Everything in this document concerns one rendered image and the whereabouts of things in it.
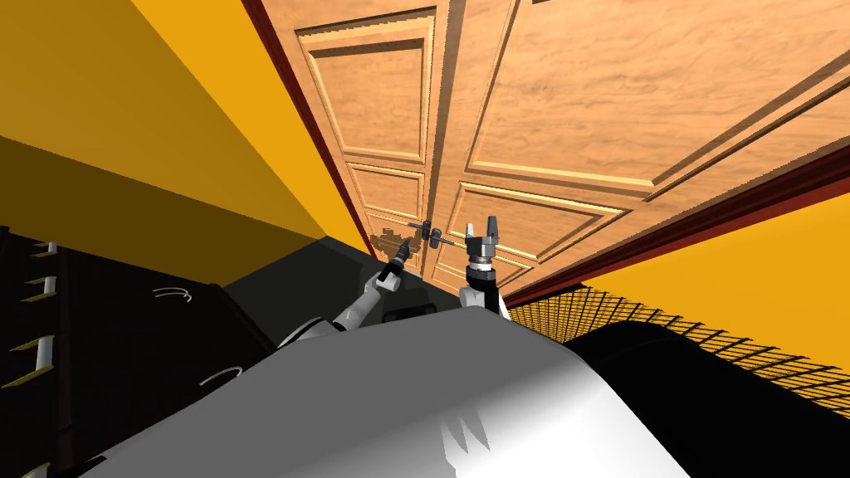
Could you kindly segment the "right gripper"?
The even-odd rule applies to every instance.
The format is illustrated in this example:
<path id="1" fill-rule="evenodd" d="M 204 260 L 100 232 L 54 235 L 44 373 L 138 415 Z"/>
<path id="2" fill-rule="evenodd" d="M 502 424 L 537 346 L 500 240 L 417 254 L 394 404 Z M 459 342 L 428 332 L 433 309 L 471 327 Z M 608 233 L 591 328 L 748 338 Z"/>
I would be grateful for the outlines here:
<path id="1" fill-rule="evenodd" d="M 499 241 L 496 216 L 487 218 L 486 234 L 487 236 L 475 237 L 473 225 L 466 224 L 464 243 L 469 267 L 492 267 L 492 259 L 496 257 L 496 246 Z"/>

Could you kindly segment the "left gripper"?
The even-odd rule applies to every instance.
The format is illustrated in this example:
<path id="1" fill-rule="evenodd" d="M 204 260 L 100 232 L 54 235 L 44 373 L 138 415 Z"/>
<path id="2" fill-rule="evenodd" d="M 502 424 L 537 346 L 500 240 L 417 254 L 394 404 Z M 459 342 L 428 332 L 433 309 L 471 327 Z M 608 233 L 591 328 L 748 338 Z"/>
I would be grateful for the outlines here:
<path id="1" fill-rule="evenodd" d="M 403 272 L 403 268 L 405 262 L 410 257 L 410 247 L 409 247 L 409 239 L 405 239 L 399 249 L 393 256 L 393 258 L 387 263 L 387 265 L 381 270 L 378 275 L 378 282 L 387 282 L 390 277 L 393 279 L 399 279 L 401 273 Z"/>

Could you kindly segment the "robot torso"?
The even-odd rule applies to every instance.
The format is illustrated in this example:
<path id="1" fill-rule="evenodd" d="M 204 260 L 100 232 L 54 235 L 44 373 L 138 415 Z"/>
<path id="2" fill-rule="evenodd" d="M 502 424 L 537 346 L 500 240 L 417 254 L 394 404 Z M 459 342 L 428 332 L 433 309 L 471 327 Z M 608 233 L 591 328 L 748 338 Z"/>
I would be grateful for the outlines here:
<path id="1" fill-rule="evenodd" d="M 577 354 L 480 307 L 287 345 L 81 478 L 689 478 Z"/>

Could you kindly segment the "narrow wooden door leaf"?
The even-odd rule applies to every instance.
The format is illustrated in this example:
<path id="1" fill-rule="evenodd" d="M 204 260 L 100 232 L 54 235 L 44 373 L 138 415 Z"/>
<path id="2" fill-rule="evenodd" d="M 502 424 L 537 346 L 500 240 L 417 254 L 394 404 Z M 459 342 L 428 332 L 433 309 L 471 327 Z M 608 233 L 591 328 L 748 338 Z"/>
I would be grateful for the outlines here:
<path id="1" fill-rule="evenodd" d="M 436 194 L 448 32 L 462 0 L 261 0 L 375 255 L 409 240 Z"/>

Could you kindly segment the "wide wooden door leaf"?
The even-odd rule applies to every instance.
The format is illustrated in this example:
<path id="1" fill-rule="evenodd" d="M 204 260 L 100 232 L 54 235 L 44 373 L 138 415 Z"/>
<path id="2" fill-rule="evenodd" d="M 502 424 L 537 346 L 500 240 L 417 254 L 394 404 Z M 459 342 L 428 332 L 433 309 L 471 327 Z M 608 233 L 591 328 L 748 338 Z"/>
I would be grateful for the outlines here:
<path id="1" fill-rule="evenodd" d="M 509 295 L 850 144 L 850 0 L 468 0 L 424 279 Z"/>

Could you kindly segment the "black cabinet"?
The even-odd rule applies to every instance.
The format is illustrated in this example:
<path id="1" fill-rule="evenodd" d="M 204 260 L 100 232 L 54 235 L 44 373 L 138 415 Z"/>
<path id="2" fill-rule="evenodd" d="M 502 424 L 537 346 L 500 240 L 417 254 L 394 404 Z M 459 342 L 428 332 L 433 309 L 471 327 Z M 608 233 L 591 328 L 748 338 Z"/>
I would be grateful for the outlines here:
<path id="1" fill-rule="evenodd" d="M 77 478 L 273 350 L 219 285 L 0 226 L 0 478 Z"/>

